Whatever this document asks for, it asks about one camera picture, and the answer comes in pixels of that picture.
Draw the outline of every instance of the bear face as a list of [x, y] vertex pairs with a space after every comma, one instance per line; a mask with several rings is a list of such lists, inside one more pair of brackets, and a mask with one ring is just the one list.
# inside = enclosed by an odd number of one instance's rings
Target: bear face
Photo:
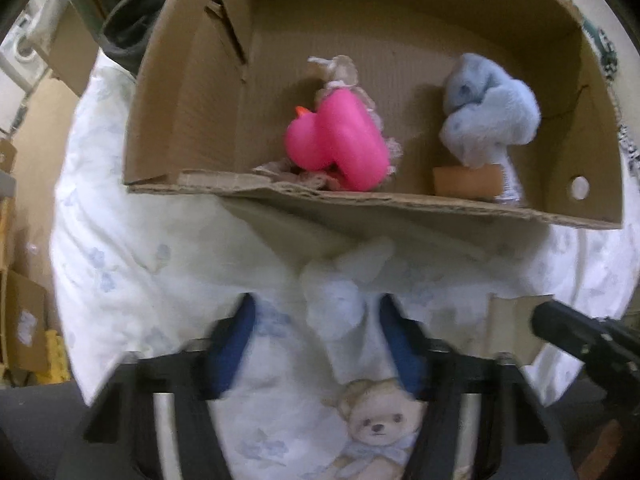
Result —
[[389, 446], [420, 428], [424, 406], [388, 380], [351, 383], [338, 408], [353, 440]]

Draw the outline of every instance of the teddy bear print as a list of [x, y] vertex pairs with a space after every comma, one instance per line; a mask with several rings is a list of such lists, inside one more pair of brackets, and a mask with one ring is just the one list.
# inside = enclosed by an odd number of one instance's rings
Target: teddy bear print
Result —
[[396, 380], [348, 384], [337, 409], [350, 441], [321, 475], [322, 480], [400, 480], [426, 404]]

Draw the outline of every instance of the open cardboard box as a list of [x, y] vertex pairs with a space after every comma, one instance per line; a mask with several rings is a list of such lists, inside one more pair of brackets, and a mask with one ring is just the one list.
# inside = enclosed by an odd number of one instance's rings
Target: open cardboard box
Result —
[[[130, 190], [215, 193], [461, 212], [617, 228], [622, 176], [616, 117], [596, 56], [567, 0], [167, 0], [146, 51], [129, 119]], [[476, 52], [534, 91], [543, 121], [511, 152], [529, 208], [433, 196], [442, 86]], [[404, 147], [376, 192], [316, 192], [250, 173], [284, 156], [294, 107], [321, 82], [306, 58], [350, 56], [385, 135]], [[572, 181], [590, 185], [572, 198]]]

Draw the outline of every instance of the pink rubber duck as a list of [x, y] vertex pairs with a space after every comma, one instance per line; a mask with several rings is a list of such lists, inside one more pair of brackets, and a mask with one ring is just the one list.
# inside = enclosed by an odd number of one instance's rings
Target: pink rubber duck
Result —
[[285, 133], [289, 158], [307, 171], [335, 164], [351, 191], [368, 191], [387, 176], [385, 140], [364, 104], [348, 89], [326, 97], [316, 113], [296, 107], [298, 117]]

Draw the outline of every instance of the white label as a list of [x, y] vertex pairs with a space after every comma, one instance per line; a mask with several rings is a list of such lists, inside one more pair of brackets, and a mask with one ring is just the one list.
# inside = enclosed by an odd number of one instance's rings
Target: white label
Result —
[[31, 312], [23, 310], [18, 320], [18, 341], [23, 345], [31, 346], [37, 325], [38, 319]]

